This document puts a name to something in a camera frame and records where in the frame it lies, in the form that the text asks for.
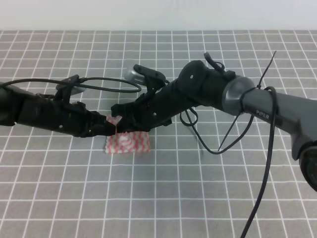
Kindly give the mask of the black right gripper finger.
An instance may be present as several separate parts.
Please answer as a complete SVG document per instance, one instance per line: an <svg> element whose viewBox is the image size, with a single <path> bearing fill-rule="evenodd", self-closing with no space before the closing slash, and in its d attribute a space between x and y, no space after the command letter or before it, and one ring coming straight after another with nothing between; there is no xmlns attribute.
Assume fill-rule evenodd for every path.
<svg viewBox="0 0 317 238"><path fill-rule="evenodd" d="M143 132L148 132L149 130L148 129L144 129L144 128L141 128L141 127L137 127L135 125L132 125L132 124L122 124L122 123L118 123L116 125L116 132L117 133L130 133L130 132L137 132L137 131L143 131Z"/></svg>
<svg viewBox="0 0 317 238"><path fill-rule="evenodd" d="M115 104L111 107L112 117L125 117L127 115L128 104Z"/></svg>

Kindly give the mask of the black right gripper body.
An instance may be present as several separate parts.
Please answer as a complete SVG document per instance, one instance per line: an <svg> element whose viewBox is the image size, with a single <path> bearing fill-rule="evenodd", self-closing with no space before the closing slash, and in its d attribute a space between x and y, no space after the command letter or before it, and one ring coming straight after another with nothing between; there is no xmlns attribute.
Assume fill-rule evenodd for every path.
<svg viewBox="0 0 317 238"><path fill-rule="evenodd" d="M152 97L140 96L128 104L127 115L119 123L153 128L171 124L171 118L188 109L188 98L181 94L175 83L169 83Z"/></svg>

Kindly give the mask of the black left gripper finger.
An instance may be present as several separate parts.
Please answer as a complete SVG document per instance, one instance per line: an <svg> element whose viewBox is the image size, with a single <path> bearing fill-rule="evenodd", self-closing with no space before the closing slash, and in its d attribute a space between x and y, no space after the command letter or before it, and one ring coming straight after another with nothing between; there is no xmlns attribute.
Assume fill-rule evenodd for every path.
<svg viewBox="0 0 317 238"><path fill-rule="evenodd" d="M87 132L86 136L111 136L116 133L116 126L112 123L95 124Z"/></svg>
<svg viewBox="0 0 317 238"><path fill-rule="evenodd" d="M106 116L101 115L97 111L90 111L90 121L92 124L105 124L105 123L107 123Z"/></svg>

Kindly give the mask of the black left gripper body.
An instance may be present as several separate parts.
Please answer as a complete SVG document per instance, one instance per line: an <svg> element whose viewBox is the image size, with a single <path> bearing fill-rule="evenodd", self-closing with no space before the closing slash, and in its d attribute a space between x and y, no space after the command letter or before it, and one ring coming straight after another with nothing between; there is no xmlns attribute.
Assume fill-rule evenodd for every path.
<svg viewBox="0 0 317 238"><path fill-rule="evenodd" d="M99 134L99 114L87 110L81 102L70 104L41 97L26 98L16 122L75 137Z"/></svg>

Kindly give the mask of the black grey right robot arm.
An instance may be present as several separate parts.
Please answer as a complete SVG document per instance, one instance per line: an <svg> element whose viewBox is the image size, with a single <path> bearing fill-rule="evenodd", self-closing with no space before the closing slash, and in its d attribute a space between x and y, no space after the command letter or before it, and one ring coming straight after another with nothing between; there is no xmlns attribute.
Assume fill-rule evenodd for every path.
<svg viewBox="0 0 317 238"><path fill-rule="evenodd" d="M118 132L149 131L197 106L213 107L232 116L248 113L291 136L291 151L312 187L317 186L317 103L315 100L258 89L254 82L225 70L209 54L207 63L194 60L184 66L177 79L159 91L149 89L131 103L111 107L120 116Z"/></svg>

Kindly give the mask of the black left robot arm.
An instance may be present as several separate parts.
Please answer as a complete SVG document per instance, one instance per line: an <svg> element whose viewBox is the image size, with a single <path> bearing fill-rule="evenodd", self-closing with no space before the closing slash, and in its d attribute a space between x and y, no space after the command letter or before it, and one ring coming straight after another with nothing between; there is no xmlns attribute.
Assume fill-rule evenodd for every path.
<svg viewBox="0 0 317 238"><path fill-rule="evenodd" d="M106 116L87 110L84 103L45 98L16 86L0 90L0 124L22 124L81 138L116 132Z"/></svg>

